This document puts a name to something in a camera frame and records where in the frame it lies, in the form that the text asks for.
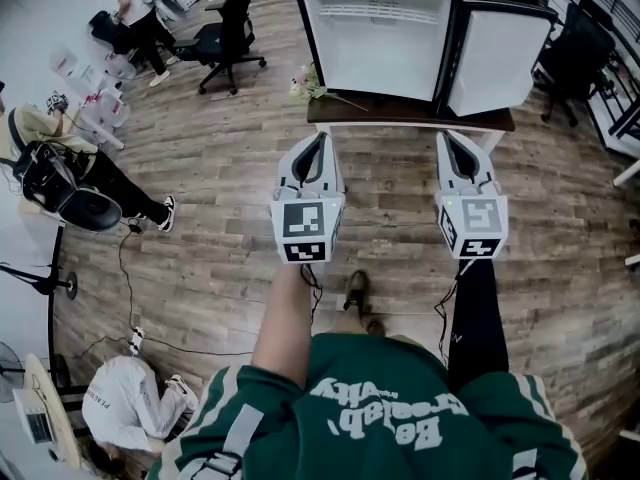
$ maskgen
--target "green sweatshirt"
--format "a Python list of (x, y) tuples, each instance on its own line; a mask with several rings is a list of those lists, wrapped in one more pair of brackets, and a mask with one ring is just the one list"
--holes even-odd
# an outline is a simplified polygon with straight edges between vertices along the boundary
[(148, 478), (230, 476), (581, 480), (586, 466), (539, 378), (490, 373), (454, 396), (420, 347), (320, 334), (305, 390), (252, 366), (218, 372)]

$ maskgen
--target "bouquet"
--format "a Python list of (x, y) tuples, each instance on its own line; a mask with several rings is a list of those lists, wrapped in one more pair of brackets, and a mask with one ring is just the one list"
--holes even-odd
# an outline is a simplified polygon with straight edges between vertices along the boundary
[(327, 97), (343, 101), (368, 112), (366, 108), (356, 105), (355, 103), (338, 96), (336, 93), (329, 92), (324, 85), (320, 85), (318, 73), (316, 72), (316, 68), (313, 63), (309, 66), (302, 66), (300, 74), (291, 80), (289, 95), (296, 103), (307, 104), (312, 99)]

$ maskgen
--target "cabinet door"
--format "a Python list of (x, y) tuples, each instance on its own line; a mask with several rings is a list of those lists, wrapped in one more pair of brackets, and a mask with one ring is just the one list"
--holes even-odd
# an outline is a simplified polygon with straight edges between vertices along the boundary
[(463, 0), (448, 106), (458, 116), (515, 107), (533, 87), (531, 72), (556, 14), (537, 6)]

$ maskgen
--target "power strip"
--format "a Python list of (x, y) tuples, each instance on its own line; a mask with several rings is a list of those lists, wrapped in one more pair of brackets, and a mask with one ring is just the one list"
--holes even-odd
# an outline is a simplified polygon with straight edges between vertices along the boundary
[(144, 341), (144, 330), (142, 327), (136, 327), (135, 331), (133, 331), (133, 337), (131, 338), (131, 342), (129, 343), (129, 350), (134, 357), (137, 357), (138, 354), (142, 351), (142, 342)]

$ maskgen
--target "white sneaker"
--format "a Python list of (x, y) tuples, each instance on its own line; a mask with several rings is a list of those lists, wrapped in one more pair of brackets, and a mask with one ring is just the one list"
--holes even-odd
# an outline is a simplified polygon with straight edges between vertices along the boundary
[(169, 73), (169, 70), (165, 70), (165, 72), (162, 73), (161, 75), (156, 75), (155, 78), (153, 80), (151, 80), (151, 83), (149, 84), (149, 87), (155, 87), (156, 85), (160, 85), (167, 78), (169, 78), (170, 74), (171, 73)]
[(176, 200), (173, 196), (167, 196), (164, 200), (164, 205), (169, 209), (169, 216), (167, 217), (167, 220), (158, 225), (158, 229), (168, 233), (173, 229), (173, 221), (176, 218)]
[(165, 384), (167, 384), (167, 386), (175, 386), (178, 389), (180, 394), (187, 401), (187, 409), (190, 411), (195, 411), (198, 408), (198, 405), (200, 405), (198, 397), (193, 390), (187, 386), (187, 383), (182, 377), (180, 377), (180, 375), (172, 375), (171, 380), (166, 381)]

